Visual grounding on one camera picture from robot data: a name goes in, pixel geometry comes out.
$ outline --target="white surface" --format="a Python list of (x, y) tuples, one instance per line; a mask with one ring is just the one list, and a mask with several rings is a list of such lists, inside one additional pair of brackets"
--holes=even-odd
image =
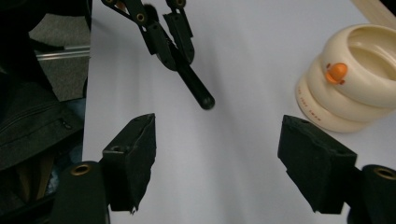
[[(146, 196), (136, 214), (112, 213), (111, 222), (346, 223), (346, 205), (342, 216), (314, 214), (276, 153), (283, 115), (304, 118), (294, 98), (300, 76), (332, 34), (366, 19), (347, 0), (199, 0), (186, 12), (192, 68), (217, 101), (211, 111), (149, 55), (133, 22), (94, 1), (84, 160), (99, 161), (130, 119), (154, 112), (157, 122)], [(331, 135), (359, 154), (359, 168), (396, 168), (395, 121)]]

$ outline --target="gray floor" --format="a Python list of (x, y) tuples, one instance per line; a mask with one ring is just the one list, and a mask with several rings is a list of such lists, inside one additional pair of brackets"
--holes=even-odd
[[(90, 30), (83, 17), (48, 14), (30, 36), (53, 46), (90, 45)], [(60, 101), (82, 97), (89, 57), (46, 60), (40, 64)]]

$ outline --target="white table surface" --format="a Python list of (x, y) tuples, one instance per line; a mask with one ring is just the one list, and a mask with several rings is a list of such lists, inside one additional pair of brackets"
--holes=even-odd
[[(170, 12), (164, 0), (150, 3)], [(210, 111), (149, 55), (133, 22), (93, 3), (83, 159), (99, 161), (130, 119), (156, 114), (146, 196), (133, 216), (111, 213), (111, 222), (346, 223), (347, 205), (341, 216), (313, 213), (276, 153), (283, 115), (305, 118), (299, 77), (332, 34), (366, 19), (348, 0), (197, 0), (185, 10), (191, 67), (217, 101)], [(358, 153), (358, 168), (396, 168), (395, 123), (392, 114), (358, 133), (328, 133)]]

